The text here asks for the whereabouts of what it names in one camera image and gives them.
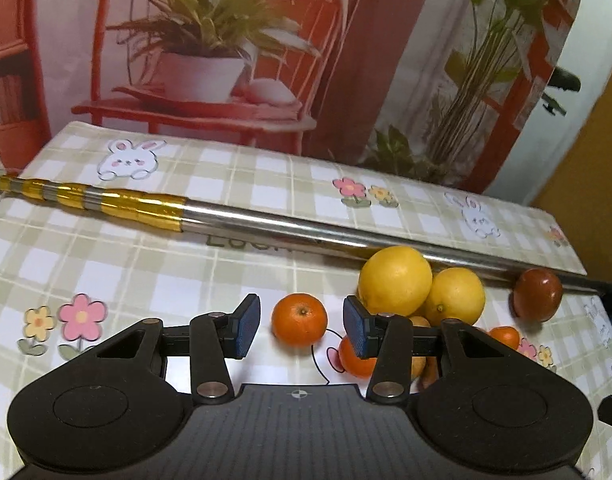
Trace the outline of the mandarin orange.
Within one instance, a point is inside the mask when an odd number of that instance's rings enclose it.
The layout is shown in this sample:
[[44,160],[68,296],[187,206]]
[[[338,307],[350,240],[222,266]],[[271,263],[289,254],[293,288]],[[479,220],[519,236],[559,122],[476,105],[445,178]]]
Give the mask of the mandarin orange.
[[323,337],[328,320],[327,310],[319,299],[308,294],[290,294],[274,306],[271,330],[282,344],[305,348]]
[[375,358],[361,359],[356,356],[353,345],[349,338],[344,336],[337,348],[339,360],[345,372],[360,379],[368,379],[372,376],[376,365]]

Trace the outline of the large yellow lemon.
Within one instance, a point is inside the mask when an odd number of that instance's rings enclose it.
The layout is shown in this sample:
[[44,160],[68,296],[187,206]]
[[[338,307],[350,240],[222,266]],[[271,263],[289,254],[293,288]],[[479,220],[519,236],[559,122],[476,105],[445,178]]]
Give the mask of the large yellow lemon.
[[432,288],[432,268],[412,247],[376,252],[359,274],[357,292],[371,314],[410,316],[422,307]]

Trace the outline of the brown longan upper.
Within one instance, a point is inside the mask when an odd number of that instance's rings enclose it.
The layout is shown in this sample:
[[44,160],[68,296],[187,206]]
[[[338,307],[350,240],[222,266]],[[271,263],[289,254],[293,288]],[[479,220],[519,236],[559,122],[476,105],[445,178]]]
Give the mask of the brown longan upper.
[[431,323],[426,318],[423,318],[423,316],[411,316],[410,321],[417,327],[431,327]]

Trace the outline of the large red apple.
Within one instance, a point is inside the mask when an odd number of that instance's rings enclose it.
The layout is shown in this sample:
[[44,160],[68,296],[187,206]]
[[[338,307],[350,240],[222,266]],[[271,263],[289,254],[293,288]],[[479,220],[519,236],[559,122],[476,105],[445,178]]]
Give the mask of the large red apple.
[[439,378],[438,363],[435,356],[428,356],[424,370],[419,378],[419,389],[426,390]]

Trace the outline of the small mandarin right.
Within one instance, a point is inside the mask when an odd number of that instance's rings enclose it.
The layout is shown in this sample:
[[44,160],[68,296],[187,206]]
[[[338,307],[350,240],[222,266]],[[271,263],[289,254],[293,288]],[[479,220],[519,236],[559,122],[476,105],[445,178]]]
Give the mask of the small mandarin right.
[[498,326],[489,330],[488,335],[508,348],[517,350],[520,344],[520,333],[513,326]]

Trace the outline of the telescopic metal fruit picker pole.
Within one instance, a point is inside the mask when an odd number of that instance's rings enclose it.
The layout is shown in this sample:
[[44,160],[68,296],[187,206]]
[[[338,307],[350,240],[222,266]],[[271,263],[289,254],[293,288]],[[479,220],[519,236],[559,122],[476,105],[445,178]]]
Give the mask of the telescopic metal fruit picker pole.
[[530,263],[445,247],[412,238],[335,226],[265,211],[191,200],[179,195],[99,188],[76,182],[24,179],[0,170],[0,195],[51,206],[91,211],[168,232],[193,232],[248,243],[365,261],[391,246],[416,249],[435,269],[463,266],[483,280],[513,284]]

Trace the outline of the wooden door panel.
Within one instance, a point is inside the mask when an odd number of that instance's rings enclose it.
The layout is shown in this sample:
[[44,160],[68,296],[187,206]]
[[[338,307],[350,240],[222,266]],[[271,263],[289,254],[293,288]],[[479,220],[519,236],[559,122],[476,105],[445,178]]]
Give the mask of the wooden door panel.
[[552,214],[592,278],[612,281],[612,76],[532,204]]

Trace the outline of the red room backdrop poster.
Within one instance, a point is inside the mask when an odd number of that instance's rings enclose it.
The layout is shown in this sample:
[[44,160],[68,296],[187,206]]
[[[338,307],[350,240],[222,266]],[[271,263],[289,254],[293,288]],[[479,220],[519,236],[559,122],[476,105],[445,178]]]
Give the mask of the red room backdrop poster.
[[0,164],[67,122],[480,193],[580,0],[0,0]]

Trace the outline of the black bicycle seat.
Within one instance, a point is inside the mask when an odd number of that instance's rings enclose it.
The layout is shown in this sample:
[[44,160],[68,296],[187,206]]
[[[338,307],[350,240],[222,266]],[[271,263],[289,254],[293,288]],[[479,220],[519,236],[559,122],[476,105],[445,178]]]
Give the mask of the black bicycle seat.
[[[546,86],[548,88],[578,93],[581,90],[581,80],[569,70],[556,66]],[[543,101],[543,108],[548,114],[552,116],[565,116],[567,114],[562,105],[545,91],[541,94],[541,100]]]

